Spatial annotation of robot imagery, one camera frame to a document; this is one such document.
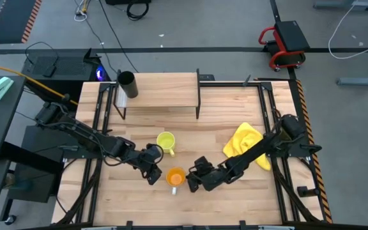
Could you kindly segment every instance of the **blue light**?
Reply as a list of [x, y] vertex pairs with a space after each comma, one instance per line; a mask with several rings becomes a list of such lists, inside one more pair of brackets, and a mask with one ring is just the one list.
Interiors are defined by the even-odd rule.
[[103, 66], [99, 66], [96, 69], [96, 79], [98, 81], [104, 81], [105, 80], [105, 70], [104, 70]]

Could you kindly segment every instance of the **black cup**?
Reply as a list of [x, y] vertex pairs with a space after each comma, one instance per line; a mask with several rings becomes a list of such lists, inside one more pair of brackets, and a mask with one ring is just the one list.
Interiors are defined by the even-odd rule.
[[137, 84], [135, 83], [134, 74], [129, 71], [121, 72], [118, 75], [118, 83], [128, 98], [135, 98], [139, 94]]

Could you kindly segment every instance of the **gray floor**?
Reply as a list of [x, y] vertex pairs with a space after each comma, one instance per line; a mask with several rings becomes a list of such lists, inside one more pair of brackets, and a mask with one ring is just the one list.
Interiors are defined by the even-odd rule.
[[[345, 11], [315, 10], [312, 1], [277, 1], [282, 20], [296, 20], [311, 47], [327, 47], [335, 26]], [[110, 21], [124, 47], [259, 47], [261, 30], [274, 23], [268, 1], [264, 0], [153, 0], [145, 19], [129, 21], [125, 14], [105, 5]], [[54, 48], [100, 48], [85, 22], [73, 21], [75, 3], [71, 0], [44, 1], [27, 44], [0, 45], [0, 49], [24, 49], [45, 41]], [[100, 5], [92, 0], [89, 21], [107, 48], [118, 44], [105, 22]], [[353, 12], [336, 34], [332, 47], [368, 47], [368, 13]], [[243, 80], [253, 77], [288, 78], [282, 70], [268, 68], [263, 53], [157, 53], [128, 54], [140, 72], [189, 72], [200, 68], [217, 80]], [[122, 54], [109, 54], [112, 66], [131, 70]], [[20, 70], [22, 54], [0, 55], [0, 65]], [[0, 75], [9, 75], [0, 71]], [[336, 223], [368, 225], [368, 88], [339, 87], [338, 77], [368, 76], [368, 54], [349, 60], [336, 60], [329, 54], [307, 54], [307, 61], [296, 76], [303, 83], [316, 144], [323, 150], [319, 160]], [[23, 94], [18, 111], [33, 116], [42, 101]], [[7, 141], [21, 144], [26, 125], [33, 122], [16, 114]], [[5, 196], [2, 193], [0, 209]], [[20, 229], [47, 225], [54, 200], [48, 204], [16, 202], [12, 226]]]

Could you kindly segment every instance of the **yellow cloth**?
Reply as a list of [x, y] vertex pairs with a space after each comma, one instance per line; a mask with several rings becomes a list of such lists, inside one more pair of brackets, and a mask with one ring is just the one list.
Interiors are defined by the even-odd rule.
[[[235, 134], [228, 141], [222, 151], [227, 157], [235, 157], [243, 154], [262, 139], [263, 136], [261, 133], [248, 123], [244, 122], [236, 129]], [[271, 170], [271, 165], [268, 159], [266, 159], [265, 154], [259, 156], [255, 162], [264, 170]]]

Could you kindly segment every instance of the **red stool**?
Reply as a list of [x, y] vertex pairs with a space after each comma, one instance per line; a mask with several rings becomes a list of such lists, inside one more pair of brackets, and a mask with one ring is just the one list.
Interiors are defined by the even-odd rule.
[[[263, 42], [263, 36], [271, 30], [275, 41]], [[310, 48], [296, 21], [276, 22], [275, 26], [264, 29], [259, 43], [271, 54], [269, 67], [275, 72], [291, 66], [299, 68], [306, 60], [304, 52]]]

